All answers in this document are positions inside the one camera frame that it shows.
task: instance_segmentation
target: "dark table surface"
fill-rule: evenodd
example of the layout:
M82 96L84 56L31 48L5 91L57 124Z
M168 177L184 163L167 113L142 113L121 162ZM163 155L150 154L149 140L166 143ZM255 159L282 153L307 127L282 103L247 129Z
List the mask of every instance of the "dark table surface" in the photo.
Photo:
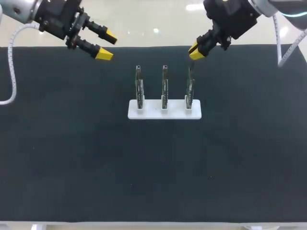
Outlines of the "dark table surface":
M14 48L17 100L0 107L0 220L307 222L307 64L275 46L214 49L195 67L202 119L128 120L135 66L147 99L183 98L188 47ZM0 50L0 99L11 94Z

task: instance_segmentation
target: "white stand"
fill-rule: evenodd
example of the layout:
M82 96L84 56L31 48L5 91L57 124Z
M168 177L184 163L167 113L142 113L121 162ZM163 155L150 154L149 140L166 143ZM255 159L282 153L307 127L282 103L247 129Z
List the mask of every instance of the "white stand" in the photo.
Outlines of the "white stand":
M192 108L187 109L187 96L184 100L168 100L167 109L162 109L162 100L145 100L143 109L138 109L137 100L130 100L128 118L133 120L195 120L201 119L201 102L193 100Z

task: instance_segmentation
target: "white cable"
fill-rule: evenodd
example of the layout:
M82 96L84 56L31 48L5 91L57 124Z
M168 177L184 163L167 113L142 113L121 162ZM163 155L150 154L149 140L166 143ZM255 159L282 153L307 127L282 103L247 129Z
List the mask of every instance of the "white cable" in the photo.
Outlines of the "white cable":
M16 38L16 36L24 29L27 28L33 28L33 29L39 29L39 24L38 23L30 23L30 24L25 24L22 27L20 27L19 29L17 29L11 36L10 39L10 43L8 46L8 60L9 60L9 67L10 67L10 74L11 74L11 80L12 80L12 95L10 97L10 99L6 100L6 101L2 101L0 102L0 105L5 105L5 104L9 104L12 103L15 98L16 98L16 94L17 94L17 85L16 85L16 78L15 78L15 71L14 71L14 63L13 63L13 44L14 44L14 40Z
M276 42L277 42L277 58L278 58L278 67L282 67L286 60L291 56L295 48L300 44L300 42L307 36L307 29L295 40L295 42L290 46L288 51L282 57L282 46L280 41L280 30L277 22L276 15L273 15L275 32L276 32Z

